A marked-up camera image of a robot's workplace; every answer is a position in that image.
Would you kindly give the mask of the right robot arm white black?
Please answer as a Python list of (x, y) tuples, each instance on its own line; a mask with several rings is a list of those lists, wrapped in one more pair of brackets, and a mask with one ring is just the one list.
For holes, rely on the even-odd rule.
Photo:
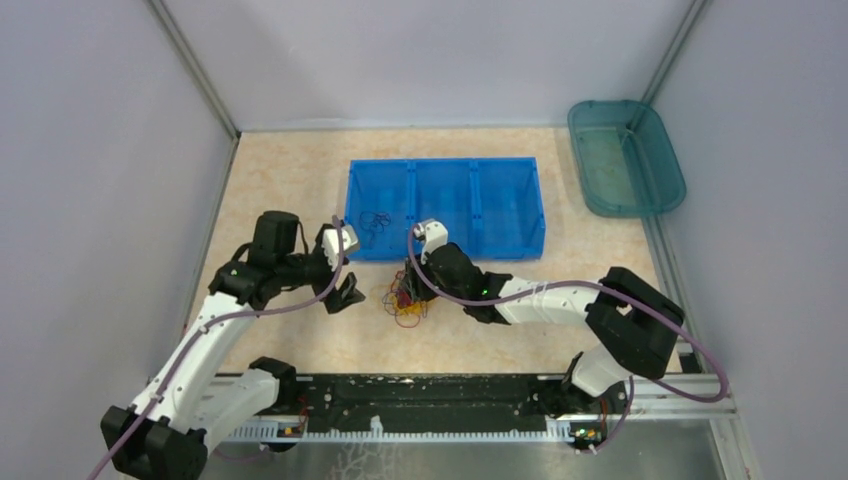
[(512, 274), (484, 272), (453, 242), (405, 260), (414, 296), (461, 300), (482, 324), (585, 326), (597, 346), (578, 353), (559, 386), (538, 396), (548, 415), (588, 413), (630, 375), (660, 380), (686, 314), (631, 270), (614, 266), (598, 283), (555, 288)]

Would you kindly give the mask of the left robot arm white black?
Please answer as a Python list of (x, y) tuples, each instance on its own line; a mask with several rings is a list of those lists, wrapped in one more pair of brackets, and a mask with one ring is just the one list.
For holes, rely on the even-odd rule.
[(356, 277), (344, 274), (360, 241), (338, 217), (303, 252), (295, 214), (266, 211), (252, 239), (215, 273), (196, 319), (160, 371), (126, 407), (112, 406), (100, 428), (108, 448), (90, 478), (107, 465), (136, 479), (197, 479), (208, 458), (238, 427), (271, 409), (292, 411), (300, 399), (295, 368), (261, 357), (219, 394), (210, 394), (229, 352), (260, 317), (322, 303), (338, 313), (363, 301)]

